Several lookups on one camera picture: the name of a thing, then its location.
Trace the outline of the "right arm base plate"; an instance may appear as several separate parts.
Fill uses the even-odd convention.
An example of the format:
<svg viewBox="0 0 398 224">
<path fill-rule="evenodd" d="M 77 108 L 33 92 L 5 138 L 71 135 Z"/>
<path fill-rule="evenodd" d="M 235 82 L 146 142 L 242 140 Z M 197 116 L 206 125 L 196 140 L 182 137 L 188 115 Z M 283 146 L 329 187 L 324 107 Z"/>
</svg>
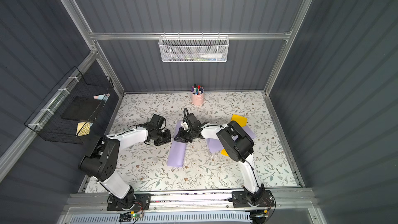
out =
<svg viewBox="0 0 398 224">
<path fill-rule="evenodd" d="M 236 208 L 242 207 L 265 207 L 272 208 L 275 206 L 275 198 L 269 190 L 259 190 L 252 194 L 248 191 L 233 191 L 232 197 L 229 199 Z"/>
</svg>

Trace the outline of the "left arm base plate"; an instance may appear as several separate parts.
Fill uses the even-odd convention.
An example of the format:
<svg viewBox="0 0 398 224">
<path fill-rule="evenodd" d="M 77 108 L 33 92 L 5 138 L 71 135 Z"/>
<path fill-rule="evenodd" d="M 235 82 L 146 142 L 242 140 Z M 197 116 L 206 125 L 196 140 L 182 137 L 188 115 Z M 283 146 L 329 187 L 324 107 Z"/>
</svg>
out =
<svg viewBox="0 0 398 224">
<path fill-rule="evenodd" d="M 130 190 L 123 199 L 109 194 L 107 199 L 107 211 L 142 211 L 149 208 L 151 194 L 136 194 Z"/>
</svg>

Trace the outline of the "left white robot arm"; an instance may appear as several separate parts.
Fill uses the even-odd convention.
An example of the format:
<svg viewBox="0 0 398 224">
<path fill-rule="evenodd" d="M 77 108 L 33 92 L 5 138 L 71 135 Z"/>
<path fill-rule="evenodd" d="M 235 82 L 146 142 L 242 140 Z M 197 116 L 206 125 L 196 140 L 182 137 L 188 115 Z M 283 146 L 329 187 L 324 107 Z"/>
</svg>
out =
<svg viewBox="0 0 398 224">
<path fill-rule="evenodd" d="M 100 137 L 91 145 L 78 168 L 95 177 L 111 196 L 130 203 L 129 196 L 134 190 L 116 171 L 119 152 L 138 143 L 159 146 L 170 141 L 171 132 L 166 128 L 166 119 L 154 114 L 146 123 Z"/>
</svg>

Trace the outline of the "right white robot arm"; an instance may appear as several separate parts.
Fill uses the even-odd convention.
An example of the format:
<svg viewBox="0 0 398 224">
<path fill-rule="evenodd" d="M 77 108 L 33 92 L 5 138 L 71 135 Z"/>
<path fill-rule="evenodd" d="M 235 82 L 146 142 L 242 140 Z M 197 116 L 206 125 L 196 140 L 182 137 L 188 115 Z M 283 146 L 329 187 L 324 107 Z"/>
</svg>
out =
<svg viewBox="0 0 398 224">
<path fill-rule="evenodd" d="M 201 123 L 187 108 L 183 109 L 183 119 L 174 141 L 191 143 L 199 138 L 220 141 L 227 155 L 238 163 L 247 193 L 253 197 L 263 194 L 265 187 L 255 170 L 254 141 L 236 121 L 227 124 Z"/>
</svg>

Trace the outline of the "purple paper sheet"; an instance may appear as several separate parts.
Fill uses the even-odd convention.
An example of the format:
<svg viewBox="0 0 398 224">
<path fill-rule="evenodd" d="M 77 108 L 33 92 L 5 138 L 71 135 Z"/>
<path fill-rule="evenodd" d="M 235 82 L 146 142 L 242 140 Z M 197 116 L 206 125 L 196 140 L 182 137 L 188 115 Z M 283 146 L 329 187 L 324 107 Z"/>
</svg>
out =
<svg viewBox="0 0 398 224">
<path fill-rule="evenodd" d="M 177 142 L 174 140 L 174 138 L 178 134 L 180 127 L 181 127 L 181 121 L 178 121 L 176 124 L 175 133 L 172 136 L 172 143 L 169 151 L 169 158 L 167 161 L 167 165 L 169 167 L 178 167 L 178 168 L 183 167 L 187 144 L 182 142 Z"/>
<path fill-rule="evenodd" d="M 249 128 L 249 126 L 244 126 L 243 130 L 253 139 L 256 139 L 255 133 Z M 221 142 L 217 139 L 206 139 L 210 153 L 221 152 L 224 147 Z"/>
</svg>

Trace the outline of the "yellow rectangular paper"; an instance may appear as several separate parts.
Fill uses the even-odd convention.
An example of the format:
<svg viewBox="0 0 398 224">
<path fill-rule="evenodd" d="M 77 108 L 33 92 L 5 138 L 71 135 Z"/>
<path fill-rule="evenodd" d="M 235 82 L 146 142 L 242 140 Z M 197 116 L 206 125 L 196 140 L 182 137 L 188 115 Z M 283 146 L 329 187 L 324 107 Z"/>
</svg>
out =
<svg viewBox="0 0 398 224">
<path fill-rule="evenodd" d="M 233 115 L 231 120 L 237 122 L 242 128 L 247 125 L 247 118 L 243 116 Z M 229 156 L 225 149 L 221 151 L 221 154 L 227 157 Z"/>
</svg>

